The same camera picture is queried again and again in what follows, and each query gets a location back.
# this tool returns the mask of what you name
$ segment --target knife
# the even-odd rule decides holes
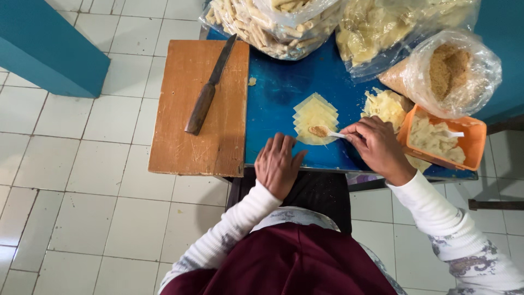
[[[229,58],[231,49],[233,48],[233,45],[235,45],[235,39],[236,34],[226,41],[226,45],[224,45],[219,59],[216,61],[211,77],[204,87],[202,87],[193,111],[191,112],[191,116],[189,117],[188,124],[184,129],[187,133],[193,135],[198,135],[200,133],[200,129],[204,124],[205,116],[208,114],[209,107],[215,96],[215,85],[220,81],[220,76],[222,75],[227,59]]]

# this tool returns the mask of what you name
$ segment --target clear plastic bag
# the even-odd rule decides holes
[[[336,40],[353,82],[372,80],[444,28],[473,31],[480,0],[350,0]]]
[[[455,50],[449,58],[457,66],[464,64],[454,76],[442,76],[449,83],[446,94],[439,96],[439,75],[432,77],[433,54],[441,46]],[[411,55],[378,76],[380,82],[408,97],[413,102],[443,119],[458,119],[478,112],[490,100],[502,82],[501,61],[477,35],[459,29],[445,29],[420,43]]]
[[[346,0],[212,0],[200,21],[238,34],[277,59],[299,60],[319,48],[342,18]]]

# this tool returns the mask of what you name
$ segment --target white sleeve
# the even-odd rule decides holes
[[[437,257],[450,265],[458,280],[451,294],[524,294],[524,276],[489,241],[464,210],[448,202],[417,171],[403,186],[388,184],[411,211],[418,229],[427,234]]]
[[[210,228],[173,264],[160,283],[158,294],[175,277],[196,269],[215,269],[227,254],[264,217],[282,201],[275,198],[258,180],[242,201],[222,214],[222,220]]]

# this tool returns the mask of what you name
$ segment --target blue wall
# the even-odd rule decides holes
[[[95,98],[109,63],[44,0],[0,0],[0,67],[54,94]]]
[[[488,125],[524,114],[523,0],[482,0],[475,33],[502,60],[502,84],[473,115]]]

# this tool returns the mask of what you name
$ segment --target white plastic spoon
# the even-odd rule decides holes
[[[327,126],[324,126],[324,125],[311,126],[311,127],[309,127],[309,132],[311,132],[312,134],[314,134],[314,135],[316,135],[318,137],[322,137],[322,138],[327,137],[327,136],[334,136],[334,137],[338,137],[338,138],[346,138],[345,135],[333,132]]]
[[[450,131],[450,130],[446,130],[445,133],[446,133],[446,136],[447,136],[448,138],[452,138],[452,137],[464,137],[464,132],[453,132],[453,131]]]

